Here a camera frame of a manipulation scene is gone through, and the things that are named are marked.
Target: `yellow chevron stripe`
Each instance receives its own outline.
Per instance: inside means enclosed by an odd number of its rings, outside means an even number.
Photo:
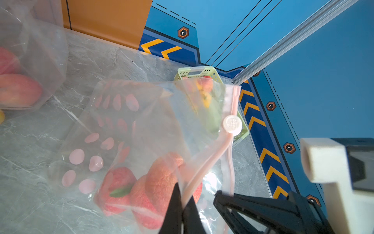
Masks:
[[[151,51],[149,51],[149,47],[157,45],[157,44],[160,44],[161,42],[163,42],[163,40],[156,39],[156,40],[144,43],[143,45],[140,45],[140,46],[142,47],[142,49],[144,50],[144,52],[150,54]]]
[[[253,105],[252,103],[247,102],[247,103],[245,104],[244,111],[243,111],[244,116],[247,114],[247,111],[248,111],[248,108],[249,108],[249,107],[252,108],[252,109],[255,109],[255,110],[260,111],[260,109],[258,108],[258,106]]]
[[[170,49],[166,49],[164,51],[161,51],[161,54],[162,56],[165,58],[165,59],[169,59],[169,56],[168,56],[168,53],[171,53],[171,52],[174,52],[174,51],[177,51],[177,50],[180,50],[182,49],[182,47],[179,47],[179,46],[175,46],[173,48],[170,48]]]
[[[253,123],[256,122],[256,123],[259,123],[261,124],[262,126],[266,127],[266,124],[264,121],[260,120],[260,119],[257,119],[256,117],[252,116],[251,120],[249,121],[249,124],[248,124],[248,128],[251,130],[252,128],[252,125]]]
[[[286,197],[288,196],[288,193],[286,191],[284,191],[284,189],[282,189],[281,187],[279,187],[279,185],[277,186],[277,188],[275,189],[275,192],[273,194],[273,198],[274,199],[278,199],[279,195],[280,194],[283,194],[285,195]]]
[[[249,91],[247,91],[247,90],[243,90],[243,89],[242,89],[241,92],[240,92],[240,96],[239,96],[239,102],[242,101],[243,94],[246,94],[246,95],[249,95],[249,96],[254,97],[252,92],[249,92]]]
[[[276,174],[277,176],[279,176],[285,182],[289,183],[287,177],[285,175],[283,175],[282,173],[280,173],[279,171],[277,171],[277,169],[275,169],[272,166],[270,166],[269,170],[266,173],[266,179],[267,179],[268,182],[269,182],[271,176],[273,175],[273,173]]]
[[[266,155],[269,155],[270,157],[274,158],[275,160],[277,160],[278,162],[281,162],[279,157],[273,153],[271,153],[269,150],[267,149],[263,149],[262,152],[261,152],[261,155],[260,155],[260,162],[262,163],[264,161],[264,158]]]

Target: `green leaf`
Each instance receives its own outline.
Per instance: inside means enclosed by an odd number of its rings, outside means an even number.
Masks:
[[[124,196],[126,196],[130,193],[132,187],[133,187],[133,185],[126,185],[122,188],[115,189],[115,190],[113,190],[113,192],[111,192],[109,194],[109,196],[111,196],[111,197],[124,197]]]

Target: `clear plastic bag with apples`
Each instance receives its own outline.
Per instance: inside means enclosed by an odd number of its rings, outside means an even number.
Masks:
[[[193,196],[207,233],[222,231],[213,200],[218,189],[233,194],[240,86],[211,80],[207,103],[202,79],[99,82],[49,167],[57,193],[94,200],[132,233],[157,233],[178,182],[182,205]]]
[[[61,1],[1,2],[0,109],[40,108],[66,79],[67,57]]]

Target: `marble countertop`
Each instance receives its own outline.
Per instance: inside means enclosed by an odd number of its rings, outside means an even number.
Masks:
[[[46,168],[68,135],[96,83],[105,78],[173,80],[186,65],[70,30],[67,79],[39,110],[0,125],[0,233],[125,233],[94,204],[60,198]],[[233,149],[235,192],[271,197],[249,137]]]

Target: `red fruit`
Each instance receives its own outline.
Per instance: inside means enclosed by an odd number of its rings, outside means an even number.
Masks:
[[[132,171],[127,167],[109,171],[95,197],[96,204],[107,216],[124,212],[126,208],[123,206],[130,205],[129,193],[136,180]]]
[[[0,75],[17,73],[21,68],[17,56],[9,50],[0,47]]]
[[[162,216],[166,214],[174,185],[178,182],[173,172],[182,163],[179,154],[168,153],[156,159],[148,171],[145,193]]]
[[[111,197],[109,194],[110,192],[107,192],[102,197],[104,200],[103,210],[106,216],[122,213],[126,210],[125,206],[130,206],[129,195],[124,197]]]
[[[213,90],[213,79],[210,76],[204,76],[197,81],[199,90],[211,92]]]
[[[192,194],[195,203],[199,201],[202,190],[203,190],[203,182],[201,182],[201,184],[196,188],[195,192]]]
[[[0,75],[0,105],[6,107],[28,107],[42,95],[40,84],[24,75]]]
[[[114,169],[112,173],[113,181],[108,189],[110,192],[123,186],[133,185],[137,180],[132,171],[127,167],[119,167]]]
[[[130,204],[133,207],[132,213],[138,224],[148,229],[158,229],[162,226],[163,217],[158,214],[156,208],[145,194],[146,178],[147,175],[140,177],[131,189]]]

